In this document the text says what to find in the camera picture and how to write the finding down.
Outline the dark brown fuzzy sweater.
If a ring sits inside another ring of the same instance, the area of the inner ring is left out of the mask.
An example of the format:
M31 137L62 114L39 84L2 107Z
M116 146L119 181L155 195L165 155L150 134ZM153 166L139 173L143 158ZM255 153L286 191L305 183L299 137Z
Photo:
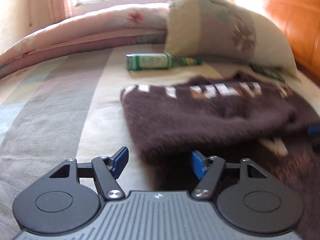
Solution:
M133 85L120 96L137 155L155 168L155 189L191 190L194 150L227 162L249 158L291 188L305 211L304 239L319 239L319 113L287 85L243 72L173 86Z

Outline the orange wooden headboard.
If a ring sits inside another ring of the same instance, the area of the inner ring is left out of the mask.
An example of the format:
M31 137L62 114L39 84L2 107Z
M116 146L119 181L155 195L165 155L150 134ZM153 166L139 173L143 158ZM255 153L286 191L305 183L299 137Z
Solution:
M319 0L263 0L263 5L288 39L298 66L319 80Z

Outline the striped pastel bed sheet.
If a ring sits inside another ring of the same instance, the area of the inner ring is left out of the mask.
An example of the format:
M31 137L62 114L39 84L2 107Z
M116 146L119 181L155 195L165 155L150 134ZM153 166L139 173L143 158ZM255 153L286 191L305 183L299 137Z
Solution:
M1 80L1 239L304 239L302 199L252 159L226 161L210 200L191 196L196 175L191 190L155 189L155 168L136 153L120 96L133 85L243 72L287 85L319 113L319 88L303 75L283 83L229 62L127 70L126 54L155 51L148 44L77 53ZM104 200L91 161L121 147L129 150L117 179L125 197Z

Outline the pink floral folded quilt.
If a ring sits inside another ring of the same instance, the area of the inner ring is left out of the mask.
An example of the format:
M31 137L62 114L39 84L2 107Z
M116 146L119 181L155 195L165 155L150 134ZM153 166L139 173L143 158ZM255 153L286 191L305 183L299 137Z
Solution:
M48 59L128 44L164 43L167 3L116 5L40 29L1 54L1 77Z

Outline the green glass bottle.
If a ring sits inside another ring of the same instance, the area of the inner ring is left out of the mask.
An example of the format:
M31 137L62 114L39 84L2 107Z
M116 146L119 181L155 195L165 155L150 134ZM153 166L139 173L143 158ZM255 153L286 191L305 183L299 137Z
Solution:
M126 54L127 70L171 69L176 67L200 66L201 59L173 56L168 53Z

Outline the floral cream pillow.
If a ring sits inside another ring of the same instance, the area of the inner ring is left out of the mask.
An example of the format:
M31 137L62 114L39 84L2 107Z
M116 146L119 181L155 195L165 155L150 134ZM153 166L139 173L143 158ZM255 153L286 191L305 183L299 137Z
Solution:
M168 3L166 53L229 58L297 76L287 38L265 16L228 0L168 0Z

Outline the dark green patterned packet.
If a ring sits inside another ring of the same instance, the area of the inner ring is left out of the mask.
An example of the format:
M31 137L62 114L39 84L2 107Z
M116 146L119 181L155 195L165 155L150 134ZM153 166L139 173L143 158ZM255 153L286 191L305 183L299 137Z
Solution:
M281 72L277 69L257 66L254 64L251 64L250 67L255 73L269 77L274 80L278 80L283 83L285 82L285 79L283 78Z

